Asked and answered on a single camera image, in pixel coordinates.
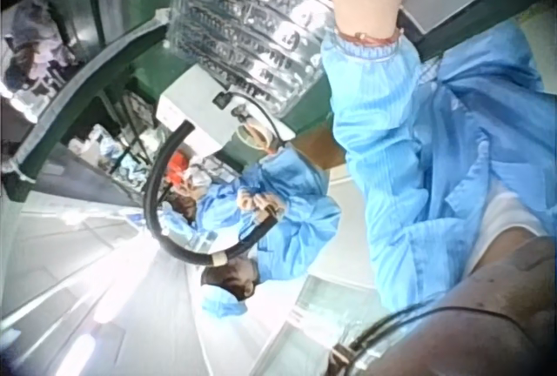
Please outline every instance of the hair net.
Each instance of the hair net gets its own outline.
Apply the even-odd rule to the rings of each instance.
[[[247,312],[245,303],[238,302],[234,295],[222,287],[201,285],[201,295],[201,307],[216,318],[238,316]]]

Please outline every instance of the blue coat sleeve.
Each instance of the blue coat sleeve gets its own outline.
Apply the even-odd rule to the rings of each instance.
[[[323,63],[332,87],[333,133],[366,201],[376,283],[385,306],[397,310],[419,297],[412,247],[428,200],[412,133],[419,56],[404,37],[382,48],[328,37]]]
[[[295,279],[307,273],[339,229],[340,209],[331,198],[306,195],[289,199],[285,217],[259,242],[261,282]]]

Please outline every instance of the hand holding hose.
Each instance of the hand holding hose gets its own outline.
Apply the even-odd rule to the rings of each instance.
[[[286,211],[286,204],[283,199],[270,192],[252,196],[246,189],[240,189],[236,203],[241,211],[256,211],[256,222],[258,224],[267,218],[269,209],[275,212],[277,217],[280,217]]]

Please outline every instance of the white wall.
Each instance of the white wall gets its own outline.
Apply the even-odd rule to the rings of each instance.
[[[319,254],[310,273],[341,284],[374,287],[364,198],[344,166],[333,169],[329,195],[342,211],[339,232]]]

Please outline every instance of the black hose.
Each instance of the black hose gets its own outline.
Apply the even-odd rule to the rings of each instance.
[[[194,265],[220,265],[211,254],[202,254],[192,252],[181,245],[176,244],[168,236],[163,235],[163,229],[158,221],[158,190],[160,189],[163,176],[166,173],[166,166],[170,162],[172,155],[184,142],[186,137],[190,135],[195,127],[188,121],[184,121],[166,140],[161,147],[155,164],[151,169],[151,174],[147,178],[144,195],[144,215],[147,228],[152,236],[158,240],[160,246],[176,259]],[[266,233],[277,224],[277,218],[274,212],[268,210],[268,217],[253,229],[246,237],[237,242],[232,247],[223,251],[227,260],[234,259],[237,256],[248,252],[257,242],[262,239]]]

